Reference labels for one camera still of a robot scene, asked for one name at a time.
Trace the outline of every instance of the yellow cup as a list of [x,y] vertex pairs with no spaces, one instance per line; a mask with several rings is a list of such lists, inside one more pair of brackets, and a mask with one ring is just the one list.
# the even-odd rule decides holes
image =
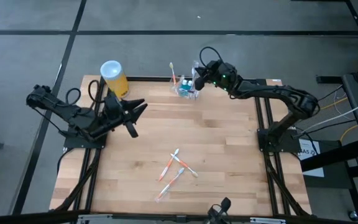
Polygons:
[[127,77],[119,62],[114,60],[105,62],[100,67],[100,73],[109,89],[115,92],[118,98],[123,98],[128,94],[129,87]]

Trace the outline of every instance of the black metal frame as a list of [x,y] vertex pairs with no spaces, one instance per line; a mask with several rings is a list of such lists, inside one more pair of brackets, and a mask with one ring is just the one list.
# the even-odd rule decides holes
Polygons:
[[[130,77],[128,78],[132,82],[169,82],[169,77]],[[262,85],[266,85],[265,80],[248,80],[253,83],[259,83]],[[103,91],[100,91],[99,95],[96,96],[98,100],[100,100],[101,95]],[[265,109],[267,114],[267,119],[269,124],[272,123],[272,111],[270,107],[269,99],[265,100]],[[264,118],[262,115],[262,107],[260,103],[260,98],[255,98],[255,108],[257,112],[257,119],[259,128],[264,127]],[[72,211],[67,211],[68,207],[70,206],[69,203],[63,203],[60,205],[55,211],[47,212],[47,213],[33,213],[33,214],[13,214],[8,216],[1,216],[0,217],[0,223],[20,223],[20,224],[26,224],[26,223],[63,223],[63,222],[70,222],[70,223],[76,223],[78,220],[84,219],[85,217],[81,217],[81,215],[92,215],[95,213],[91,213],[91,202],[93,197],[93,190],[94,186],[96,184],[96,173],[98,170],[98,164],[99,164],[99,158],[101,155],[102,149],[96,149],[96,153],[94,156],[94,159],[92,161],[92,164],[94,165],[92,167],[92,170],[87,169],[88,161],[90,158],[90,150],[91,149],[85,149],[85,156],[83,159],[83,164],[81,167],[81,174],[80,174],[80,180],[79,184],[74,188],[73,192],[76,192],[78,194],[76,198],[73,200],[74,206],[78,209],[79,207],[79,201],[81,198],[82,188],[84,186],[84,183],[87,180],[87,177],[89,177],[90,172],[92,175],[92,178],[90,178],[89,182],[89,189],[88,194],[86,198],[86,205],[84,210],[76,210],[75,207]],[[268,191],[270,195],[270,203],[272,206],[272,216],[271,217],[257,217],[257,216],[227,216],[225,217],[226,221],[230,222],[256,222],[257,219],[264,218],[268,220],[285,220],[286,223],[310,223],[310,224],[317,224],[317,223],[351,223],[351,222],[344,222],[344,221],[337,221],[337,220],[329,220],[329,219],[323,219],[323,218],[317,218],[314,215],[309,215],[304,210],[302,210],[299,206],[299,204],[295,201],[295,199],[292,197],[291,193],[288,191],[287,188],[285,188],[284,178],[283,178],[283,171],[281,167],[281,161],[279,157],[275,157],[276,162],[276,168],[277,168],[277,174],[274,171],[274,167],[271,163],[270,156],[268,152],[262,152],[264,155],[264,162],[265,162],[265,168],[266,168],[266,174],[267,174],[267,183],[268,183]],[[281,195],[283,198],[283,206],[285,214],[280,214],[278,212],[278,205],[277,205],[277,199],[275,196],[275,187],[274,183],[278,185],[278,188],[281,191]],[[294,208],[294,211],[296,212],[296,215],[291,215],[289,204]],[[162,214],[139,214],[139,213],[97,213],[98,215],[106,215],[105,218],[117,218],[117,219],[131,219],[131,220],[161,220],[161,221],[173,221],[178,223],[185,223],[185,222],[192,222],[192,221],[204,221],[208,219],[207,215],[162,215]]]
[[[354,10],[350,0],[330,0],[330,1],[339,1],[339,2],[345,2],[353,16],[355,18],[355,22],[358,26],[358,15],[356,14],[356,11]],[[58,91],[60,89],[60,86],[62,84],[63,76],[65,74],[65,70],[67,67],[68,59],[71,54],[71,50],[73,48],[73,44],[75,41],[75,37],[77,35],[261,35],[261,36],[280,36],[280,35],[288,35],[288,36],[348,36],[348,37],[358,37],[358,31],[357,30],[336,30],[336,31],[330,31],[330,30],[299,30],[299,31],[282,31],[282,30],[78,30],[79,24],[81,22],[82,15],[84,13],[85,5],[87,0],[81,0],[73,27],[71,30],[0,30],[0,35],[69,35],[69,39],[67,42],[66,49],[63,54],[63,58],[61,61],[61,67],[57,73],[57,77],[55,80],[55,83],[52,88],[52,94],[57,95]],[[129,81],[145,81],[145,82],[167,82],[170,80],[170,78],[167,77],[129,77]],[[262,116],[262,109],[260,106],[260,100],[259,98],[255,99],[255,104],[257,108],[257,115],[260,128],[264,127],[263,123],[263,116]],[[267,109],[267,116],[268,116],[268,122],[271,124],[272,121],[272,112],[270,109],[269,100],[265,101],[266,109]],[[12,205],[12,214],[18,215],[21,214],[25,198],[27,196],[27,192],[30,187],[30,183],[32,180],[32,177],[34,175],[35,167],[37,165],[37,161],[40,156],[40,151],[42,148],[42,145],[45,140],[45,136],[47,133],[48,128],[48,121],[47,119],[50,119],[51,112],[47,111],[45,113],[45,117],[43,118],[38,134],[36,135],[36,139],[34,141],[34,144],[32,146],[31,152],[30,152],[30,158],[28,163],[25,166],[25,172],[24,175],[21,178],[21,181],[19,182],[18,186],[18,192],[15,197],[15,202]],[[81,177],[85,174],[86,168],[88,166],[89,156],[90,156],[91,149],[85,149],[85,157],[83,161],[83,167],[81,168]],[[267,152],[264,152],[264,157],[269,158],[269,154]],[[274,155],[276,166],[277,166],[277,172],[279,178],[283,179],[282,174],[282,167],[281,167],[281,161],[280,156],[278,153],[275,153]],[[92,199],[92,192],[94,189],[94,182],[96,180],[96,173],[91,177],[91,183],[89,185],[88,190],[88,197],[87,197],[87,208],[89,209],[91,206],[91,199]],[[275,189],[273,185],[272,178],[267,175],[268,180],[268,186],[269,186],[269,193],[270,193],[270,201],[272,203],[272,211],[273,214],[278,214],[278,208],[277,208],[277,199],[275,198]],[[80,198],[81,194],[76,198],[74,207],[78,209],[80,204]],[[284,204],[284,211],[285,214],[288,214],[288,202],[283,199]],[[125,214],[120,215],[116,214],[116,217],[120,218],[138,218],[139,216],[143,216],[146,219],[154,219],[154,220],[177,220],[177,216],[174,215],[138,215],[138,214]],[[186,217],[187,221],[194,220],[194,221],[202,221],[207,216],[193,216],[189,215]],[[231,217],[233,218],[232,221],[246,221],[249,220],[250,217]]]
[[337,162],[343,162],[345,164],[346,172],[350,178],[350,183],[351,183],[349,194],[352,199],[354,211],[358,216],[358,191],[357,191],[356,184],[354,183],[353,180],[354,177],[358,177],[358,167],[349,167],[349,164],[347,163],[348,160],[355,159],[357,157],[358,157],[358,141],[355,141],[346,144],[345,146],[342,146],[341,144],[339,147],[333,150],[304,159],[300,163],[302,166],[302,171],[305,172],[320,167],[328,166]]

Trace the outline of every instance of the metal bracket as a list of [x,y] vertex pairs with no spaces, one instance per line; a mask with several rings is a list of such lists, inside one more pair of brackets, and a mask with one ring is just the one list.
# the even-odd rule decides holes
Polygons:
[[285,224],[285,220],[279,220],[275,218],[250,218],[251,223],[259,223],[259,224]]
[[[75,133],[73,128],[68,128],[68,132]],[[106,145],[107,134],[101,136],[94,142],[89,142],[81,136],[66,136],[64,147],[67,148],[88,148],[88,149],[102,149]]]
[[296,130],[287,129],[281,137],[280,143],[274,146],[271,142],[267,141],[268,129],[258,129],[258,142],[259,150],[261,152],[301,152],[299,140],[293,139],[292,136],[298,134]]
[[91,221],[91,220],[97,220],[101,218],[112,218],[112,214],[91,214],[91,215],[79,215],[78,221]]
[[186,223],[186,215],[177,215],[177,223]]

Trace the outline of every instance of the white lid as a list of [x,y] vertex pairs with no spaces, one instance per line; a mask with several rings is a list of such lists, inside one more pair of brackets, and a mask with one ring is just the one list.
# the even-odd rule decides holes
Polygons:
[[121,74],[121,70],[121,64],[114,60],[104,62],[100,67],[100,73],[102,74],[103,78],[107,80],[117,79]]

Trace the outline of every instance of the black cable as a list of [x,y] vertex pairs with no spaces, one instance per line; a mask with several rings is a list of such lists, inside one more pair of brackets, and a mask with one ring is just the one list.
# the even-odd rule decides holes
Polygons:
[[316,155],[318,155],[318,152],[317,152],[317,149],[316,149],[316,146],[314,145],[314,140],[311,138],[311,136],[309,135],[309,134],[305,134],[307,137],[308,137],[308,139],[310,140],[310,142],[311,142],[311,147],[313,147],[313,150],[314,150],[314,152],[316,153]]
[[95,100],[91,94],[91,86],[93,83],[97,83],[98,84],[98,87],[96,89],[96,96],[98,95],[99,91],[100,91],[100,83],[99,81],[97,80],[92,80],[89,85],[88,85],[88,94],[89,94],[89,97],[91,98],[91,100],[94,102],[94,103],[104,103],[104,100],[101,100],[101,101],[98,101],[98,100]]
[[73,148],[68,148],[60,157],[59,160],[57,161],[57,174],[59,174],[59,169],[60,169],[60,162],[62,161],[63,157],[69,153],[71,150],[73,150]]
[[342,87],[343,87],[343,85],[340,85],[340,86],[339,86],[338,88],[336,88],[334,91],[328,93],[328,94],[325,95],[324,97],[320,98],[318,101],[323,100],[323,99],[329,97],[330,95],[332,95],[333,93],[335,93],[336,91],[338,91],[338,90],[339,90],[340,88],[342,88]]
[[218,52],[216,49],[214,49],[213,47],[207,46],[207,47],[204,47],[203,49],[201,49],[201,50],[200,50],[200,54],[199,54],[200,62],[204,65],[204,67],[207,68],[207,66],[206,66],[205,63],[203,62],[203,57],[202,57],[201,55],[203,54],[203,51],[204,51],[205,49],[211,49],[211,50],[215,51],[215,53],[218,55],[219,59],[223,62],[223,59],[222,59],[221,55],[219,54],[219,52]]
[[[78,92],[78,96],[77,98],[72,102],[72,103],[68,103],[68,95],[71,93],[71,91],[76,90]],[[76,104],[78,102],[78,100],[81,98],[81,90],[79,88],[71,88],[66,92],[66,106],[73,106],[74,104]]]
[[346,124],[346,123],[350,123],[350,122],[353,122],[353,121],[358,121],[358,119],[352,119],[352,120],[349,120],[349,121],[343,121],[343,122],[336,123],[336,124],[330,124],[330,125],[324,126],[324,127],[322,127],[322,128],[318,128],[318,129],[316,129],[316,130],[309,131],[309,132],[307,132],[307,133],[301,133],[301,134],[299,134],[299,135],[297,135],[297,136],[294,136],[294,137],[295,137],[295,138],[300,138],[300,137],[302,137],[302,136],[304,136],[304,135],[306,135],[306,134],[311,134],[311,133],[320,131],[320,130],[325,129],[325,128],[329,128],[329,127],[336,126],[336,125],[340,125],[340,124]]
[[296,153],[290,152],[290,154],[293,155],[293,156],[295,156],[299,161],[301,161],[301,159],[299,158],[299,156],[298,156]]
[[33,109],[34,109],[38,114],[40,114],[41,116],[43,116],[49,123],[51,123],[52,125],[54,125],[55,128],[58,129],[58,131],[59,131],[60,134],[63,134],[63,131],[62,131],[55,123],[53,123],[50,119],[48,119],[45,115],[43,115],[39,110],[37,110],[37,109],[35,109],[35,108],[33,108]]
[[[299,130],[301,130],[301,131],[304,131],[303,129],[301,129],[301,128],[298,128],[298,127],[296,127],[296,126],[294,126],[296,129],[299,129]],[[326,146],[331,146],[331,147],[338,147],[338,145],[332,145],[332,144],[328,144],[328,143],[325,143],[324,141],[322,141],[322,140],[320,140],[320,141],[318,141],[319,143],[321,143],[321,144],[324,144],[324,145],[326,145]]]

